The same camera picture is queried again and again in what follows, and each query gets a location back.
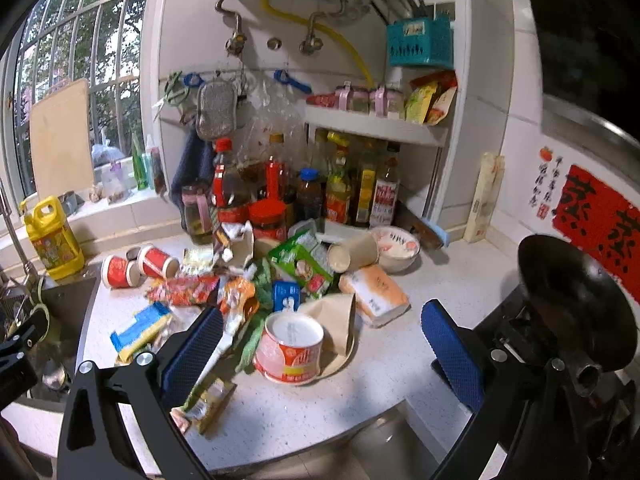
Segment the yellow Enaak snack packet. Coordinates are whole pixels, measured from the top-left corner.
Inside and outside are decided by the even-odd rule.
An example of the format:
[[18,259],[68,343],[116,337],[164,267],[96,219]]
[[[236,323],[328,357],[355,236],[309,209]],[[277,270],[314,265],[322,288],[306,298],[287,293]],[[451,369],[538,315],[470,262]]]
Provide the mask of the yellow Enaak snack packet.
[[228,404],[235,388],[234,382],[216,378],[197,398],[190,396],[183,406],[173,408],[170,414],[181,434],[184,436],[191,428],[198,434],[206,434]]

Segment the blue yellow wrapper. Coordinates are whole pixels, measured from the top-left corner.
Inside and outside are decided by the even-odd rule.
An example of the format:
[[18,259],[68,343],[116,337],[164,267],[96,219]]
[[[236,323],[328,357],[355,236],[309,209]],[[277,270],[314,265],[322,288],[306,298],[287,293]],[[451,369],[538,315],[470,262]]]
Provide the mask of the blue yellow wrapper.
[[157,301],[137,312],[124,328],[114,330],[110,341],[119,362],[129,363],[136,352],[157,337],[171,318],[171,310]]

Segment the red paper cup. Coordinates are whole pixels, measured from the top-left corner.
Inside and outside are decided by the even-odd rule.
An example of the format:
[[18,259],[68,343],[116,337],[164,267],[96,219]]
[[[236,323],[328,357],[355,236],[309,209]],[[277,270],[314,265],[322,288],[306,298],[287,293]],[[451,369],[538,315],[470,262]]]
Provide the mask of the red paper cup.
[[142,283],[138,264],[119,256],[106,257],[101,266],[103,284],[110,289],[136,288]]
[[142,275],[159,280],[174,278],[180,269],[177,258],[153,245],[145,245],[139,250],[137,264]]

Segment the red instant noodle bowl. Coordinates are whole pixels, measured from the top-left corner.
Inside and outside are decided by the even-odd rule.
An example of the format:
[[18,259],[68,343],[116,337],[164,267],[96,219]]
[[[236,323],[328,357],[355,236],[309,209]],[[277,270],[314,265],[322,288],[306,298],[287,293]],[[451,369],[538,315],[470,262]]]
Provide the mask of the red instant noodle bowl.
[[306,314],[271,313],[254,354],[254,367],[278,384],[309,384],[320,374],[323,338],[322,326]]

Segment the brown paper cup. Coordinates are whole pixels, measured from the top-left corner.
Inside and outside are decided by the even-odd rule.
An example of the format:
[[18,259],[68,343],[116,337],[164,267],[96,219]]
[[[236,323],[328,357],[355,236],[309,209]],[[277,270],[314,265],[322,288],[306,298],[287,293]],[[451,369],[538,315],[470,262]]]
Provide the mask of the brown paper cup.
[[378,244],[370,232],[332,244],[328,250],[330,268],[337,273],[354,272],[378,262]]
[[323,349],[338,356],[348,356],[354,340],[355,296],[331,294],[308,301],[299,312],[314,318],[324,330]]

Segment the red snack wrapper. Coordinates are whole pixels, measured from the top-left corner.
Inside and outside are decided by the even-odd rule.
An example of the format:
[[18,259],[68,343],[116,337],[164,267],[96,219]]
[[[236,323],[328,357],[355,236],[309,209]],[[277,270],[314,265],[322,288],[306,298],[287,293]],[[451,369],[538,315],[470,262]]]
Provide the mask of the red snack wrapper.
[[173,307],[195,307],[206,304],[216,292],[218,278],[215,275],[177,276],[166,281],[156,281],[146,292],[149,302],[162,302]]

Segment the orange white tissue pack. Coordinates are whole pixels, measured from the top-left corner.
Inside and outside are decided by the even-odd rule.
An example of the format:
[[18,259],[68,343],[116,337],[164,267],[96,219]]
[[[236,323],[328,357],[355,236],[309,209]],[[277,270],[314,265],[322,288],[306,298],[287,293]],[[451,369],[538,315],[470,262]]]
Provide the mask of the orange white tissue pack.
[[401,287],[377,264],[346,272],[338,281],[344,294],[353,294],[363,322],[379,328],[403,315],[410,300]]

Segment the glass jar pink lid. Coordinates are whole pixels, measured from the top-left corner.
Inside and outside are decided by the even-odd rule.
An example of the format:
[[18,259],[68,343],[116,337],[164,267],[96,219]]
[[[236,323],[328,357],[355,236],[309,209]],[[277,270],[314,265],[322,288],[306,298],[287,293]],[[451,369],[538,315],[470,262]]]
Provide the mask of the glass jar pink lid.
[[209,194],[203,182],[193,182],[182,188],[183,219],[186,232],[196,244],[212,240],[213,222],[209,211]]

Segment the wooden cutting board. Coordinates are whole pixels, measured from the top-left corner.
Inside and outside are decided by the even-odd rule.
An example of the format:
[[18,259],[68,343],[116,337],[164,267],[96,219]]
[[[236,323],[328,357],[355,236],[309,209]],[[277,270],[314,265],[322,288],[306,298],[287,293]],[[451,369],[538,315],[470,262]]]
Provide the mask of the wooden cutting board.
[[88,80],[78,79],[32,107],[29,135],[38,200],[93,186],[88,90]]

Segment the chopstick paper package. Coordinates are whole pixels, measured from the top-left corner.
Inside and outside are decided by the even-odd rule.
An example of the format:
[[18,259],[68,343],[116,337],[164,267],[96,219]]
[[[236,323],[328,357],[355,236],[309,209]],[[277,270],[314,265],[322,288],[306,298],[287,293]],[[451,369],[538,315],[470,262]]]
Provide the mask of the chopstick paper package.
[[463,239],[468,243],[484,240],[494,212],[506,161],[503,155],[485,153],[480,161],[472,207]]

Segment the white label vinegar bottle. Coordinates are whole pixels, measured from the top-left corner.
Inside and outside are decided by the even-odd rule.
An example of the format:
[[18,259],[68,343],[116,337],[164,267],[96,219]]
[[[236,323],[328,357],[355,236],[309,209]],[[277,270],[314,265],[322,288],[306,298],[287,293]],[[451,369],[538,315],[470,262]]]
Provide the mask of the white label vinegar bottle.
[[399,190],[398,158],[400,144],[388,142],[375,178],[369,226],[390,226],[394,218]]

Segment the green snack bag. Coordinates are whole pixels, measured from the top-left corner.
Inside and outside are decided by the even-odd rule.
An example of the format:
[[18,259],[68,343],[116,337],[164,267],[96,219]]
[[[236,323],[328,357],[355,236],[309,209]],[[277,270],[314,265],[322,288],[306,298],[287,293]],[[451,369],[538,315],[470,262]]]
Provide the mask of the green snack bag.
[[269,262],[314,299],[324,296],[334,281],[328,250],[311,230],[297,233],[268,252]]

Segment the red cap soy bottle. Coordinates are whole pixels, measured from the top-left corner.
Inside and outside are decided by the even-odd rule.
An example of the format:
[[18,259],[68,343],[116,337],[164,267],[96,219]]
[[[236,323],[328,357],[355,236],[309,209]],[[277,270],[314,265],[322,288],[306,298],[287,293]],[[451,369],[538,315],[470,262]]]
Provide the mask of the red cap soy bottle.
[[212,201],[217,220],[220,223],[245,223],[250,191],[235,165],[232,140],[228,136],[217,139],[215,151]]

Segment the red lid sauce jar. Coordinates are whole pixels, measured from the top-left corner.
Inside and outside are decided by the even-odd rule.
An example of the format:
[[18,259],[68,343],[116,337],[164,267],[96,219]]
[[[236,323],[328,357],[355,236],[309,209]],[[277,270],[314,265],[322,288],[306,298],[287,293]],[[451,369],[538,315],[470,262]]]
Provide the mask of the red lid sauce jar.
[[286,205],[276,198],[264,198],[248,207],[248,216],[258,240],[286,240]]

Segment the white wall shelf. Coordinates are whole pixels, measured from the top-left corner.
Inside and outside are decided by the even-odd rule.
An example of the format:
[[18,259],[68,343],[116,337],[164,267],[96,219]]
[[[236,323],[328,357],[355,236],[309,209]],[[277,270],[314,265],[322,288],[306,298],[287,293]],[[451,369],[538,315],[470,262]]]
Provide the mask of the white wall shelf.
[[448,129],[417,125],[405,120],[376,117],[335,108],[305,106],[305,122],[333,131],[368,136],[386,141],[443,148]]

